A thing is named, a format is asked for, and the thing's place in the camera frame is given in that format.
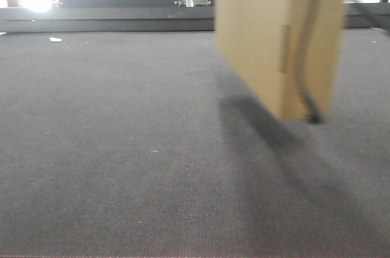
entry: gray carpet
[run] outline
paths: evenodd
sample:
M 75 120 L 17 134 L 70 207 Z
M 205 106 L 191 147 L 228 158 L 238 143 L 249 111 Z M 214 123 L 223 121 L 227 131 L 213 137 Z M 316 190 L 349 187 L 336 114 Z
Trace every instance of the gray carpet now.
M 276 121 L 212 32 L 0 36 L 0 256 L 389 257 L 389 40 L 347 30 L 325 124 Z

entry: white paper scrap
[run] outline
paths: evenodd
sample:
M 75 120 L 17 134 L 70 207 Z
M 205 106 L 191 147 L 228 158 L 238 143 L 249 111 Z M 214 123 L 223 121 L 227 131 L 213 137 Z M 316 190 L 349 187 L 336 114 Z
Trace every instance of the white paper scrap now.
M 60 42 L 62 41 L 62 39 L 61 39 L 61 38 L 58 38 L 58 37 L 51 37 L 51 38 L 50 38 L 50 41 L 51 41 L 52 43 L 60 43 Z

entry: cardboard panel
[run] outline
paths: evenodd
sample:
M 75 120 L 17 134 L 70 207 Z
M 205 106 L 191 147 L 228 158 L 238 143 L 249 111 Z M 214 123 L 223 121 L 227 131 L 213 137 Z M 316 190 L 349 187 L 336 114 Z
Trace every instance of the cardboard panel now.
M 294 51 L 308 0 L 216 0 L 218 47 L 275 117 L 307 111 L 294 82 Z M 328 110 L 342 26 L 342 0 L 321 0 L 308 46 L 307 78 L 321 109 Z

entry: black cable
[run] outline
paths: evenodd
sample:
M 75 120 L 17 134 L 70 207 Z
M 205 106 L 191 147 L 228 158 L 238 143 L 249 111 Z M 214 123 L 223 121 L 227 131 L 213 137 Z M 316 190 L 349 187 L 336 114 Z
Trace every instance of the black cable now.
M 381 19 L 378 19 L 363 3 L 360 3 L 359 0 L 352 0 L 354 7 L 356 7 L 367 20 L 369 20 L 375 27 L 381 28 L 385 31 L 385 34 L 390 37 L 390 29 L 388 29 L 385 23 Z
M 312 124 L 322 122 L 321 112 L 318 109 L 315 100 L 307 89 L 305 64 L 307 60 L 307 49 L 310 37 L 313 34 L 313 27 L 317 18 L 321 0 L 309 0 L 308 7 L 303 21 L 299 41 L 295 50 L 295 72 L 294 78 L 298 89 L 298 94 L 309 110 L 308 121 Z
M 353 6 L 356 7 L 364 17 L 369 20 L 375 27 L 383 29 L 385 34 L 390 37 L 390 29 L 388 29 L 382 20 L 378 19 L 364 4 L 360 3 L 359 0 L 352 0 Z M 306 78 L 305 78 L 305 63 L 307 55 L 308 42 L 310 40 L 311 34 L 313 34 L 314 22 L 316 15 L 318 13 L 320 0 L 309 0 L 308 10 L 305 17 L 305 25 L 302 28 L 300 33 L 300 38 L 298 42 L 298 47 L 296 48 L 295 53 L 295 81 L 298 88 L 298 93 L 302 97 L 303 102 L 306 104 L 306 107 L 309 109 L 310 114 L 308 120 L 311 123 L 321 123 L 322 116 L 321 112 L 317 107 L 316 102 L 310 95 L 310 92 L 307 89 Z

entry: black wire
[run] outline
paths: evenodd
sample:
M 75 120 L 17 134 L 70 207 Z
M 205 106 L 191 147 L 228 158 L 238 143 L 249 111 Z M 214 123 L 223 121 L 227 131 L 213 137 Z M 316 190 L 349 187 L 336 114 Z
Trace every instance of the black wire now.
M 359 0 L 352 0 L 354 7 L 356 7 L 367 20 L 369 20 L 375 27 L 381 28 L 385 31 L 385 34 L 390 37 L 390 29 L 386 27 L 385 23 L 381 19 L 378 19 L 374 13 L 372 13 L 364 4 L 360 3 Z
M 311 97 L 307 89 L 305 67 L 307 60 L 307 49 L 310 42 L 310 37 L 313 34 L 313 27 L 316 22 L 321 0 L 309 0 L 308 7 L 303 21 L 299 41 L 295 50 L 295 72 L 294 78 L 297 85 L 298 93 L 309 110 L 308 121 L 313 124 L 322 122 L 321 112 L 318 109 L 316 102 Z
M 385 34 L 390 37 L 390 29 L 386 27 L 385 23 L 381 19 L 378 19 L 364 4 L 360 3 L 359 0 L 352 0 L 354 7 L 356 7 L 364 17 L 369 20 L 375 27 L 383 29 Z M 321 112 L 317 107 L 316 102 L 310 95 L 307 89 L 306 78 L 305 78 L 305 63 L 307 55 L 308 42 L 311 34 L 313 34 L 314 22 L 318 13 L 320 0 L 309 0 L 308 10 L 304 20 L 305 25 L 302 28 L 298 47 L 295 53 L 295 81 L 297 84 L 299 95 L 302 97 L 303 102 L 309 109 L 310 114 L 308 116 L 309 122 L 320 123 L 322 121 Z

